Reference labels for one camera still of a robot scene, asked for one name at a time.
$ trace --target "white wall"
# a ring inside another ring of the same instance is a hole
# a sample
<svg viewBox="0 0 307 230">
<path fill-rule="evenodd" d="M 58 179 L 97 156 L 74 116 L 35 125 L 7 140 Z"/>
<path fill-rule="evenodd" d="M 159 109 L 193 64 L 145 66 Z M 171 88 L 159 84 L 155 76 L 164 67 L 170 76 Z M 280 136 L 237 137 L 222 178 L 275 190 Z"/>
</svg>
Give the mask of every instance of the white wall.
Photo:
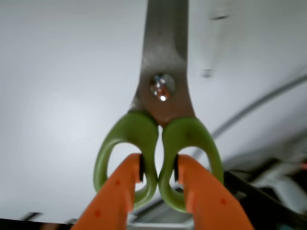
<svg viewBox="0 0 307 230">
<path fill-rule="evenodd" d="M 190 3 L 189 87 L 210 131 L 304 67 L 307 58 L 305 0 L 230 5 L 215 74 L 206 80 L 201 75 L 210 59 L 212 4 Z M 138 82 L 145 12 L 140 0 L 0 0 L 1 218 L 37 211 L 45 213 L 40 221 L 63 222 L 79 217 L 93 198 L 97 151 L 127 111 Z M 253 140 L 261 145 L 272 120 L 274 126 L 284 119 L 300 124 L 291 116 L 301 114 L 305 91 L 274 108 L 289 110 L 271 113 L 269 120 L 256 116 L 220 137 L 223 159 Z M 109 172 L 136 150 L 116 148 Z M 159 141 L 158 171 L 162 161 Z"/>
</svg>

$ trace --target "cable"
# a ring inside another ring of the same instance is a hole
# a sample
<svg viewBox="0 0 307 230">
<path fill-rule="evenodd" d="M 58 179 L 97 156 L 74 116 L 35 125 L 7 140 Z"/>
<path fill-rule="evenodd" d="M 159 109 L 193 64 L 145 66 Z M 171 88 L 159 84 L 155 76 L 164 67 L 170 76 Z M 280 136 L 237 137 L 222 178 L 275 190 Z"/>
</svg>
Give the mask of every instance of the cable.
<svg viewBox="0 0 307 230">
<path fill-rule="evenodd" d="M 220 127 L 218 127 L 214 132 L 212 132 L 213 139 L 217 139 L 220 135 L 222 135 L 226 130 L 228 130 L 231 126 L 237 123 L 240 119 L 248 115 L 250 112 L 254 111 L 255 109 L 259 108 L 261 105 L 271 101 L 275 97 L 295 88 L 296 86 L 304 83 L 307 80 L 307 75 L 303 75 L 299 78 L 295 78 L 294 80 L 283 84 L 282 86 L 276 88 L 272 92 L 264 95 L 263 97 L 257 99 L 254 103 L 250 104 L 248 107 L 241 110 L 239 113 L 231 117 L 228 121 L 223 123 Z M 201 150 L 197 149 L 194 151 L 192 156 L 194 158 L 198 158 L 201 154 Z"/>
</svg>

